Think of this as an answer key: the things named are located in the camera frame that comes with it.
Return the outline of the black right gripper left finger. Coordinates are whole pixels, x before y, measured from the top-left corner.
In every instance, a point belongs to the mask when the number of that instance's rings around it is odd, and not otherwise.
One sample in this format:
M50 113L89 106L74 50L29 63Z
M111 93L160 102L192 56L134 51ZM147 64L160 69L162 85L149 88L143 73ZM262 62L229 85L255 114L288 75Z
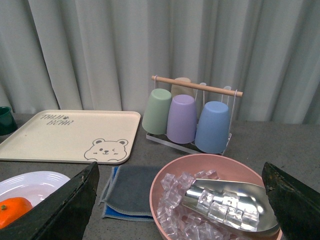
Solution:
M100 171L91 163L0 231L2 240L81 240L95 205Z

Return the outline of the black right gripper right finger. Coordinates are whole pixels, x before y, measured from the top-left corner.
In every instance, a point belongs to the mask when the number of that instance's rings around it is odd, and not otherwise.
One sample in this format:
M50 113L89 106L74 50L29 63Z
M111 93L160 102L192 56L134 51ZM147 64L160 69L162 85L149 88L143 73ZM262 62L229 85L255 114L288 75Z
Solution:
M288 240L320 238L320 193L270 162L262 181L276 220Z

